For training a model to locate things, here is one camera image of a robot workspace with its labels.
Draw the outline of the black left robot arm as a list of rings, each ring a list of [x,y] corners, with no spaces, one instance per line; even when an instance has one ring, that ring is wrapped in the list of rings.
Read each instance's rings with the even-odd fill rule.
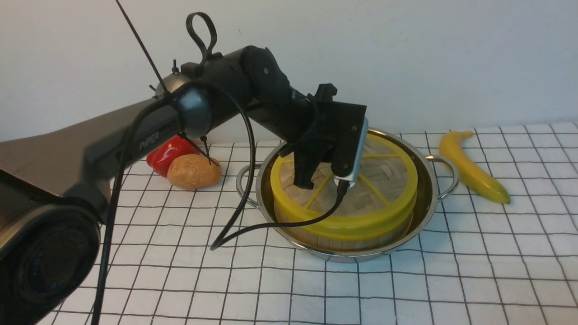
[[[297,181],[330,163],[338,177],[359,166],[365,105],[336,102],[290,86],[269,49],[247,46],[189,62],[169,99],[151,99],[50,132],[1,143],[1,323],[35,325],[84,282],[98,256],[99,224],[116,207],[109,186],[180,132],[199,138],[244,113],[297,156]]]

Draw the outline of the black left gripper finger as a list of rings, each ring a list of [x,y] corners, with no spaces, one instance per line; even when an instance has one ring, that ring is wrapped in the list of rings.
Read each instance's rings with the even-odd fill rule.
[[[314,188],[314,175],[319,171],[325,176],[332,176],[332,151],[295,151],[294,152],[294,185],[301,189]]]

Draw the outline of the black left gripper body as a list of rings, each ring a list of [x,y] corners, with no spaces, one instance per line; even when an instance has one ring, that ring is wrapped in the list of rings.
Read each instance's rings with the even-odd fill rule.
[[[248,115],[285,142],[282,157],[295,151],[332,151],[333,157],[343,136],[357,139],[352,127],[360,126],[367,113],[366,105],[335,101],[337,90],[331,83],[320,84],[309,95],[290,86],[249,89],[255,103],[248,107]]]

